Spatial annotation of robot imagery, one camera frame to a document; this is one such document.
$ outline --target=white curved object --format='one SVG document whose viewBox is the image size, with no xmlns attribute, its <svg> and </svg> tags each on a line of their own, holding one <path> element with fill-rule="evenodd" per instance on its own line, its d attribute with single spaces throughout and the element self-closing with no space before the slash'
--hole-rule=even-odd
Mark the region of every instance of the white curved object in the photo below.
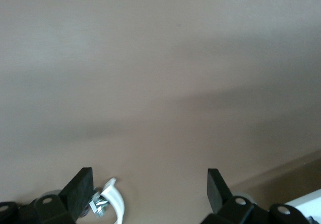
<svg viewBox="0 0 321 224">
<path fill-rule="evenodd" d="M 105 184 L 104 189 L 100 195 L 108 200 L 112 207 L 115 209 L 117 215 L 117 221 L 115 222 L 115 224 L 122 224 L 123 216 L 125 213 L 125 204 L 121 194 L 115 187 L 115 182 L 116 178 L 110 179 L 107 184 Z"/>
</svg>

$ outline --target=gray surface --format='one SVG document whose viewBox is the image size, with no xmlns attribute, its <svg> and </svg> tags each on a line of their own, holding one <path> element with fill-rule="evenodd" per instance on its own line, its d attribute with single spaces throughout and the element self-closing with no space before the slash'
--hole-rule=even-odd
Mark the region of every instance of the gray surface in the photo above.
<svg viewBox="0 0 321 224">
<path fill-rule="evenodd" d="M 124 223 L 199 223 L 207 168 L 236 185 L 320 150 L 320 7 L 0 0 L 0 199 L 92 166 Z"/>
</svg>

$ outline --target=beige tabletop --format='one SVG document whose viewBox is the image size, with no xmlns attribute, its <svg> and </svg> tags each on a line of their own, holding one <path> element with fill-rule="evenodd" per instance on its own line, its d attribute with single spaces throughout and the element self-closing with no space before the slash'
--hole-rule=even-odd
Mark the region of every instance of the beige tabletop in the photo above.
<svg viewBox="0 0 321 224">
<path fill-rule="evenodd" d="M 61 189 L 82 167 L 96 186 L 117 178 L 130 224 L 200 223 L 208 168 L 262 206 L 320 189 L 320 9 L 0 0 L 0 201 Z"/>
</svg>

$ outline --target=white plastic hook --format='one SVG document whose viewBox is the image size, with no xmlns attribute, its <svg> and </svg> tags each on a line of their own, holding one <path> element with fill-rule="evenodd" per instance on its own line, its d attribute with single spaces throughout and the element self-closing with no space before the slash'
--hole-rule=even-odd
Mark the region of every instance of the white plastic hook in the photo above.
<svg viewBox="0 0 321 224">
<path fill-rule="evenodd" d="M 105 184 L 104 189 L 101 192 L 101 196 L 104 197 L 112 207 L 115 209 L 117 215 L 117 221 L 115 224 L 122 224 L 123 216 L 125 213 L 124 200 L 115 187 L 116 178 L 110 179 L 107 184 Z"/>
</svg>

